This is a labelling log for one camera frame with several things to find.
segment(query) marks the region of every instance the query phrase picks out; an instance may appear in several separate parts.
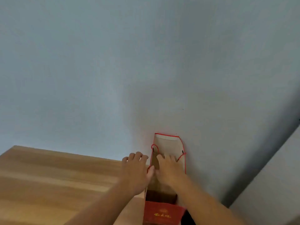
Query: white wall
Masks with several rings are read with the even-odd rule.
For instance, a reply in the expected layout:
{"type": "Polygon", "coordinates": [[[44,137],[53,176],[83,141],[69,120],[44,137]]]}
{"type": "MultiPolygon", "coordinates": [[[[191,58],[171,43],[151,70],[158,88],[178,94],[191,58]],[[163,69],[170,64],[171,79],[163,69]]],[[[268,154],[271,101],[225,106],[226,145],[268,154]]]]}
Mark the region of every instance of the white wall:
{"type": "Polygon", "coordinates": [[[221,199],[300,111],[299,4],[0,0],[1,150],[121,159],[179,135],[221,199]]]}
{"type": "Polygon", "coordinates": [[[300,215],[299,147],[300,128],[233,203],[247,224],[283,225],[300,215]]]}

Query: wood grain surface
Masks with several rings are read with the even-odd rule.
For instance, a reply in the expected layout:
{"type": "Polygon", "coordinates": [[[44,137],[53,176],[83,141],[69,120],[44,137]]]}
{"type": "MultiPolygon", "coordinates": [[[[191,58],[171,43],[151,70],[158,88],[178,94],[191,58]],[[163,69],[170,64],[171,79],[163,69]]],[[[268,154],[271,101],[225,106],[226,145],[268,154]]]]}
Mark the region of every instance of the wood grain surface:
{"type": "MultiPolygon", "coordinates": [[[[121,162],[13,146],[0,156],[0,224],[64,224],[118,180],[121,162]]],[[[142,224],[144,193],[115,224],[142,224]]]]}

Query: red box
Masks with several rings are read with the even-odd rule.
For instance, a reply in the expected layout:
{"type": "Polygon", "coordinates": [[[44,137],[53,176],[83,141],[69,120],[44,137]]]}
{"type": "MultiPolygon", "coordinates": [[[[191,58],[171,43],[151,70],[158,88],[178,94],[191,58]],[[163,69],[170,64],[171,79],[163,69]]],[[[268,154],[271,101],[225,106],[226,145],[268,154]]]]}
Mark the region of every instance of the red box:
{"type": "MultiPolygon", "coordinates": [[[[179,136],[170,136],[155,133],[151,148],[151,165],[153,165],[152,157],[154,150],[157,150],[157,153],[160,154],[168,153],[170,155],[174,155],[177,159],[177,162],[182,164],[182,169],[186,172],[186,153],[183,147],[183,143],[179,136]]],[[[147,196],[147,190],[145,192],[145,199],[146,198],[149,198],[147,196]]],[[[145,200],[143,224],[178,225],[181,221],[184,212],[185,208],[179,206],[178,201],[176,201],[175,204],[172,204],[145,200]]]]}

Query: red paper bag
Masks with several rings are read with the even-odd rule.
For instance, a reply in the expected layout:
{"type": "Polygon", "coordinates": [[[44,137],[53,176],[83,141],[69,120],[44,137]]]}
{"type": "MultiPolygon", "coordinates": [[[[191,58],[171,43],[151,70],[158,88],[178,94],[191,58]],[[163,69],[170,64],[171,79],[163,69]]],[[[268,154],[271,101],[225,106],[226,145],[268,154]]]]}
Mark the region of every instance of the red paper bag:
{"type": "MultiPolygon", "coordinates": [[[[151,148],[150,166],[154,165],[156,169],[159,169],[156,156],[168,153],[175,156],[186,172],[186,153],[179,136],[155,133],[151,148]]],[[[143,224],[178,225],[184,212],[185,208],[179,206],[176,193],[170,187],[161,184],[156,176],[153,176],[145,192],[143,224]]]]}

